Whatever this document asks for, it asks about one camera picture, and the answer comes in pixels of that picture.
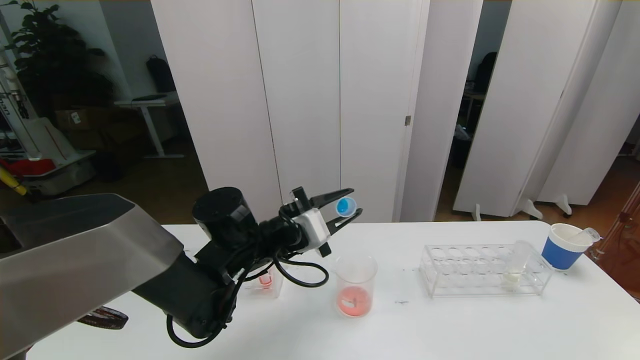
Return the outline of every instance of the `pink liquid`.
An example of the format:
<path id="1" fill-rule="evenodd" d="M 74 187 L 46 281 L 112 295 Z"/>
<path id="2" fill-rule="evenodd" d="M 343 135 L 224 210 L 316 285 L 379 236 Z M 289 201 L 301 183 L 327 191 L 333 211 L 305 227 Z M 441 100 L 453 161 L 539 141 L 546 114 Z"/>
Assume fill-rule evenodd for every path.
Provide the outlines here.
<path id="1" fill-rule="evenodd" d="M 338 308 L 349 316 L 362 316 L 371 310 L 371 297 L 359 286 L 348 286 L 338 294 Z"/>

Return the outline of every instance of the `glass beaker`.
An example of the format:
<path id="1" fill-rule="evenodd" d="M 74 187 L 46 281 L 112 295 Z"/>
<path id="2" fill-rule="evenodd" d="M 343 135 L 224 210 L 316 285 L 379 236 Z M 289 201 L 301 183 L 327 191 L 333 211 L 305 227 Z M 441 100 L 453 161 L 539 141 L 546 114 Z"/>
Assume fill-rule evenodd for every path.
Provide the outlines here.
<path id="1" fill-rule="evenodd" d="M 338 310 L 346 316 L 360 317 L 371 310 L 373 285 L 378 264 L 364 254 L 341 256 L 335 264 Z"/>

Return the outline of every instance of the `blue bottle cap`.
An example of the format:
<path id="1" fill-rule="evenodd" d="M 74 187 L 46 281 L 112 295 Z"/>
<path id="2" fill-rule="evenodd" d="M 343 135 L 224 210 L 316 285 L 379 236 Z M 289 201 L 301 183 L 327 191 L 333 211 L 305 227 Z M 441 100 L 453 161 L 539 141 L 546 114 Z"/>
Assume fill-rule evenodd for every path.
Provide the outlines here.
<path id="1" fill-rule="evenodd" d="M 356 200 L 353 200 L 348 196 L 341 198 L 335 204 L 335 211 L 343 218 L 351 217 L 353 214 L 355 214 L 357 209 L 358 205 L 356 204 Z"/>

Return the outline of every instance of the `test tube rack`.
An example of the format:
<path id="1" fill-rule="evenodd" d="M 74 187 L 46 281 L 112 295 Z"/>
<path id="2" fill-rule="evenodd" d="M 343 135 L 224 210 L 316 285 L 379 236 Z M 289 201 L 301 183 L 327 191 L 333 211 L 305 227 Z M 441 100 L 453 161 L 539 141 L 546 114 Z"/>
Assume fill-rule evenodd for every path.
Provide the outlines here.
<path id="1" fill-rule="evenodd" d="M 526 243 L 520 249 L 530 254 L 514 274 L 508 266 L 513 249 L 513 244 L 426 245 L 420 272 L 429 296 L 542 295 L 553 269 Z"/>

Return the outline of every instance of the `potted plant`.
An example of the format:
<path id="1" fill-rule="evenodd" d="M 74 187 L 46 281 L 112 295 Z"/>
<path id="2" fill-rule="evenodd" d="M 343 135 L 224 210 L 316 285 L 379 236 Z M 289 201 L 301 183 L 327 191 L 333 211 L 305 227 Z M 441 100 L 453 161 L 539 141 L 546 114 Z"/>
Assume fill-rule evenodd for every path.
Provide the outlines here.
<path id="1" fill-rule="evenodd" d="M 24 57 L 15 60 L 18 78 L 40 116 L 54 119 L 55 110 L 70 105 L 109 105 L 113 83 L 92 65 L 105 57 L 102 49 L 87 48 L 79 33 L 60 23 L 57 4 L 44 10 L 34 3 L 17 0 L 6 5 L 20 6 L 29 13 L 22 27 L 12 33 L 13 44 Z"/>

